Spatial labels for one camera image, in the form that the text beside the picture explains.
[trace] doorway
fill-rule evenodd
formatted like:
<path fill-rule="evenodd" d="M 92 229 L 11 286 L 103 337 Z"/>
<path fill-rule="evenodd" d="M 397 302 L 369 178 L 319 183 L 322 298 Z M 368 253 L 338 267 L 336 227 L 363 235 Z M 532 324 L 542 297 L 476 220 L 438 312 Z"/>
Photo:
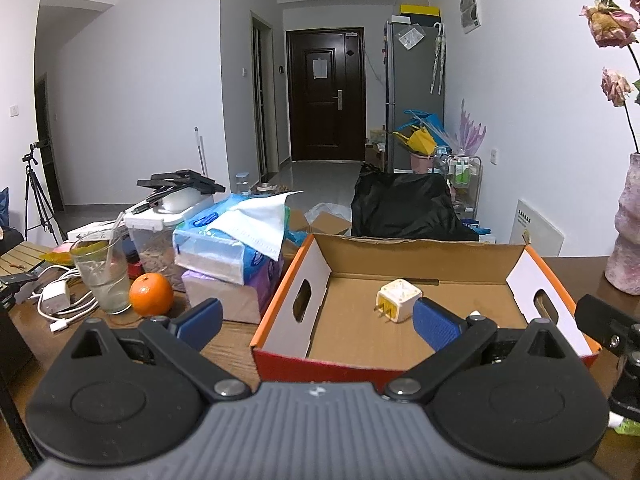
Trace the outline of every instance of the doorway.
<path fill-rule="evenodd" d="M 255 142 L 260 180 L 266 182 L 278 172 L 273 33 L 271 27 L 255 15 L 251 23 Z"/>
<path fill-rule="evenodd" d="M 364 29 L 287 32 L 293 160 L 364 160 Z"/>
<path fill-rule="evenodd" d="M 56 173 L 53 145 L 51 142 L 51 133 L 49 128 L 49 108 L 47 105 L 46 74 L 36 81 L 35 101 L 38 141 L 43 142 L 43 147 L 40 149 L 40 158 L 42 160 L 42 171 L 44 172 L 47 189 L 49 190 L 51 206 L 53 207 L 53 211 L 55 212 L 64 211 L 65 206 L 62 201 L 62 193 L 60 193 L 60 184 L 58 183 L 58 175 Z"/>

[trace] purple tissue box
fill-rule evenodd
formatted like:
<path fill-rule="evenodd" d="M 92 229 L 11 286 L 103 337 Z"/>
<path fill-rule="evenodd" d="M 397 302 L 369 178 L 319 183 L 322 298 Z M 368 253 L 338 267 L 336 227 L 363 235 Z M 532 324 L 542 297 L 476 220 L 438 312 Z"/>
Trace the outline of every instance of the purple tissue box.
<path fill-rule="evenodd" d="M 258 324 L 280 282 L 283 265 L 282 256 L 277 262 L 269 260 L 245 285 L 223 282 L 193 270 L 182 275 L 182 282 L 191 306 L 217 298 L 225 320 Z"/>

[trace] vase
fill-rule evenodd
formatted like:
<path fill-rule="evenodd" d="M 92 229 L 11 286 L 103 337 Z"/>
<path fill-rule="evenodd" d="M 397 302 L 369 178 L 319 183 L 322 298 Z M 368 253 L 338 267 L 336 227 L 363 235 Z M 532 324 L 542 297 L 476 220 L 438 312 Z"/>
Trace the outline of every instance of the vase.
<path fill-rule="evenodd" d="M 615 225 L 620 234 L 604 275 L 618 290 L 640 296 L 640 153 L 631 154 Z"/>

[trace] orange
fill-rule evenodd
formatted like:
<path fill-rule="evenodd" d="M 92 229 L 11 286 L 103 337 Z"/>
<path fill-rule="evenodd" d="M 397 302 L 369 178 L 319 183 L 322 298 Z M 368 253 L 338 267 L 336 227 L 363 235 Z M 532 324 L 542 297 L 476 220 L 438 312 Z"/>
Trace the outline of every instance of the orange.
<path fill-rule="evenodd" d="M 174 290 L 162 274 L 149 272 L 131 285 L 129 303 L 140 316 L 164 316 L 174 304 Z"/>

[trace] glass cup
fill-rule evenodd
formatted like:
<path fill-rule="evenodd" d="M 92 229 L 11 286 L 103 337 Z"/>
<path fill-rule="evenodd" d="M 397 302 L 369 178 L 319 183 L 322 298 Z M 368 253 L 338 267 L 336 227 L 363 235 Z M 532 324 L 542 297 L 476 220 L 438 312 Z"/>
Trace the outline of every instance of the glass cup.
<path fill-rule="evenodd" d="M 130 287 L 122 237 L 111 244 L 96 238 L 95 234 L 80 238 L 71 247 L 71 257 L 100 308 L 107 314 L 119 314 L 129 307 Z"/>

